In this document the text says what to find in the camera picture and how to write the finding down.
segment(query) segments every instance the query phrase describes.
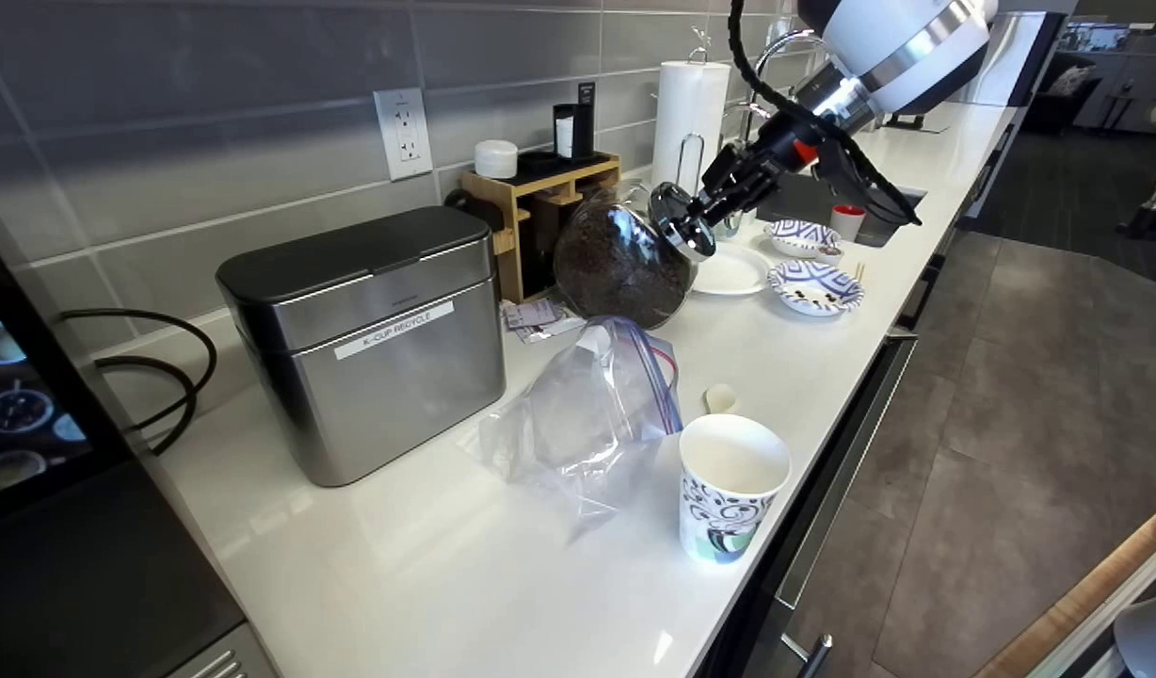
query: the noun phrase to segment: electrical outlet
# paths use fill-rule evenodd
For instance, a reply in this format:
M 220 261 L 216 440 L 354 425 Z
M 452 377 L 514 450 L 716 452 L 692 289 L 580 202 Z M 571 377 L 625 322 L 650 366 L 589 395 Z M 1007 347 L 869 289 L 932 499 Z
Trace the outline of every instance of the electrical outlet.
M 429 128 L 422 91 L 377 91 L 377 118 L 392 176 L 429 175 Z

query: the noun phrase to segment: stainless steel bread box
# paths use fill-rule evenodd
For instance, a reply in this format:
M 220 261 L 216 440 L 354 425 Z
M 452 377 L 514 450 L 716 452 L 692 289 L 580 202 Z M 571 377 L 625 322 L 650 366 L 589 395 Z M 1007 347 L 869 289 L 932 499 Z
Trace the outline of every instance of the stainless steel bread box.
M 504 392 L 490 229 L 426 207 L 220 269 L 318 487 L 348 487 Z

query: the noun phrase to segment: cabinet handle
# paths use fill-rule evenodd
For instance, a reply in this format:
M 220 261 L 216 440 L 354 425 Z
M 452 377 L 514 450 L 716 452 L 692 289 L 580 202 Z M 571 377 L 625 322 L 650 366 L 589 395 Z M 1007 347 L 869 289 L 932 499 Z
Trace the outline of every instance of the cabinet handle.
M 797 654 L 801 672 L 797 678 L 816 678 L 816 672 L 829 662 L 836 639 L 825 634 L 809 651 L 796 638 L 781 638 L 781 643 Z

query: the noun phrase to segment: blue and white bowl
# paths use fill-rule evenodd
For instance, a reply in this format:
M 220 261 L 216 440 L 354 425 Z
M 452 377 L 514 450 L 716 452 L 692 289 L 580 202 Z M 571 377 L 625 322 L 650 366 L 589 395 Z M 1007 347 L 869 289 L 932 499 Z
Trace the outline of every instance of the blue and white bowl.
M 772 289 L 801 315 L 839 315 L 864 297 L 864 285 L 839 269 L 807 261 L 777 269 Z
M 796 261 L 839 255 L 836 229 L 821 223 L 801 223 L 801 220 L 763 223 L 763 236 L 777 253 L 796 255 Z

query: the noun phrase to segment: concrete floor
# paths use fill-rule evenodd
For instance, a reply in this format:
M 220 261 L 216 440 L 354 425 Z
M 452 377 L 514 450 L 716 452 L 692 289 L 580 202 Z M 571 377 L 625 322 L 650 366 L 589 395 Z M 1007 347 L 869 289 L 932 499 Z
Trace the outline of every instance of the concrete floor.
M 1003 225 L 1019 200 L 996 196 Z M 1076 207 L 1066 229 L 1103 229 L 1112 210 Z M 1154 278 L 967 234 L 918 336 L 791 624 L 801 643 L 836 638 L 829 678 L 974 675 L 1156 513 Z
M 1019 136 L 984 234 L 1092 253 L 1156 278 L 1156 236 L 1124 236 L 1156 176 L 1156 136 Z

